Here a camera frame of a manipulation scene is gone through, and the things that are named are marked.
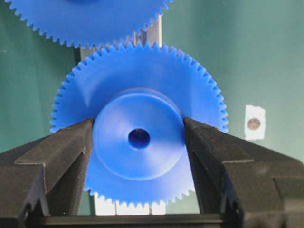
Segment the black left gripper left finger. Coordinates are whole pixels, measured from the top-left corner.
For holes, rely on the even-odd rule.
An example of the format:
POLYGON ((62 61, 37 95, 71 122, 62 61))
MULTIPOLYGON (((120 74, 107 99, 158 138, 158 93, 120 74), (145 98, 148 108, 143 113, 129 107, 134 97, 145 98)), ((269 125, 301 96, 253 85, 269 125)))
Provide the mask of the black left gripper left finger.
POLYGON ((23 228, 33 213, 78 213, 93 123, 87 119, 0 155, 1 227, 23 228))

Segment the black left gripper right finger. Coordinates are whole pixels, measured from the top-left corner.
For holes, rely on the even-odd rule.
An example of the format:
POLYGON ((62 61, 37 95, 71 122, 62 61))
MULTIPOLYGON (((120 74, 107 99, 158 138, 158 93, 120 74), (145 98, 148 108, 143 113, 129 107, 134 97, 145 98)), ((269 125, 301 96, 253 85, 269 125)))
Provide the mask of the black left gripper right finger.
POLYGON ((185 141, 200 212, 234 212, 241 228, 304 225, 304 165, 191 118, 185 141))

